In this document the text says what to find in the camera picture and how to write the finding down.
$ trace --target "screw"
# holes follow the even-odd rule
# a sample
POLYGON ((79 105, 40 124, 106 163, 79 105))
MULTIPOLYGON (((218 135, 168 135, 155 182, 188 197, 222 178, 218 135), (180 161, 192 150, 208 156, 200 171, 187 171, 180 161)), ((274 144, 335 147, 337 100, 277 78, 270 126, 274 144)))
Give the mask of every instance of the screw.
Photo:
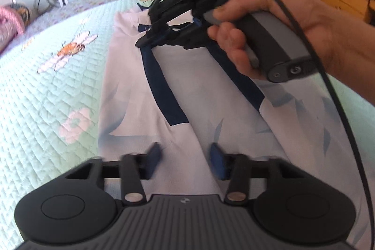
POLYGON ((293 74, 293 75, 298 75, 300 74, 302 71, 302 68, 301 66, 294 66, 292 68, 290 68, 290 73, 293 74))

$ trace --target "finger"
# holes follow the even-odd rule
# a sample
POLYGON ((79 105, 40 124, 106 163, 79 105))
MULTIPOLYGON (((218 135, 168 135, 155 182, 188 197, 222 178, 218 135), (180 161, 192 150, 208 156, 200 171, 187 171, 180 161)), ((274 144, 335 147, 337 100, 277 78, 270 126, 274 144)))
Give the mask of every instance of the finger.
POLYGON ((249 58, 245 50, 237 49, 231 52, 231 61, 235 64, 237 70, 249 78, 256 78, 265 80, 265 77, 261 74, 258 69, 254 69, 250 65, 249 58))
POLYGON ((235 26, 228 22, 221 23, 219 26, 216 41, 224 51, 230 50, 233 45, 232 38, 229 36, 229 32, 233 29, 235 29, 235 26))
POLYGON ((244 49, 246 44, 246 36, 240 29, 230 29, 228 36, 232 45, 228 46, 227 52, 231 52, 232 50, 236 49, 244 49))
POLYGON ((209 27, 207 29, 207 34, 208 34, 209 38, 216 41, 216 36, 218 35, 218 30, 219 30, 218 26, 209 27))
POLYGON ((216 8, 213 16, 218 20, 237 20, 247 13, 259 10, 269 10, 271 0, 229 0, 223 6, 216 8))

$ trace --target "navy blue stripe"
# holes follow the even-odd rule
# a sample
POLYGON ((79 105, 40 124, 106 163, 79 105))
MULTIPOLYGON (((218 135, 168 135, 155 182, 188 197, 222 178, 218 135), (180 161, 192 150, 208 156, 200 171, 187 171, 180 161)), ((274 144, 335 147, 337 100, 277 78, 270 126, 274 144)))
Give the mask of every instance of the navy blue stripe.
POLYGON ((220 49, 216 43, 207 46, 207 49, 245 98, 259 111, 260 105, 264 99, 264 94, 260 91, 258 86, 256 86, 250 78, 238 72, 231 60, 226 56, 226 53, 220 49))
POLYGON ((144 72, 160 111, 169 125, 189 123, 188 118, 179 106, 174 94, 165 80, 159 63, 150 47, 141 48, 144 72))
POLYGON ((142 6, 139 2, 137 3, 138 7, 141 9, 141 11, 147 10, 149 7, 142 6))
POLYGON ((143 32, 143 31, 146 31, 149 27, 151 27, 151 26, 139 24, 137 30, 138 30, 138 32, 143 32))

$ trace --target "quilted bedspread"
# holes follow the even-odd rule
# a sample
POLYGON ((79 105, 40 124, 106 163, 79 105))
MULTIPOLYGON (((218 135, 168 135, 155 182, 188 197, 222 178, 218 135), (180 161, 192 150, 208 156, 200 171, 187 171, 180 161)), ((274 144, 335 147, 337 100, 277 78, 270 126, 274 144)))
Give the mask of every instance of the quilted bedspread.
POLYGON ((85 11, 0 57, 0 249, 22 242, 13 213, 24 195, 97 154, 113 17, 138 2, 85 11))
POLYGON ((112 2, 114 0, 75 0, 62 8, 54 8, 50 12, 46 12, 33 21, 27 28, 24 35, 20 35, 13 39, 8 49, 19 45, 21 42, 35 36, 43 30, 60 23, 61 21, 74 16, 83 11, 92 9, 96 6, 112 2))

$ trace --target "circular pad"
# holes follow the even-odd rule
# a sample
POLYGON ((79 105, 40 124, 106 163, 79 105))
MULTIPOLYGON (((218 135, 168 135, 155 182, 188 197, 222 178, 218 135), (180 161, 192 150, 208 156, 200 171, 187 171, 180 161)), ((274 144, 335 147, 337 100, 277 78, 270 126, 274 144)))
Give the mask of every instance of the circular pad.
POLYGON ((352 201, 334 188, 295 179, 262 193, 255 200, 254 215, 279 239, 319 246, 345 240, 356 210, 352 201))
POLYGON ((14 219, 25 240, 67 245, 100 234, 116 215, 115 200, 96 185, 57 179, 23 197, 14 219))
POLYGON ((76 217, 84 208, 85 202, 74 195, 57 195, 48 198, 42 203, 42 212, 44 215, 57 220, 76 217))

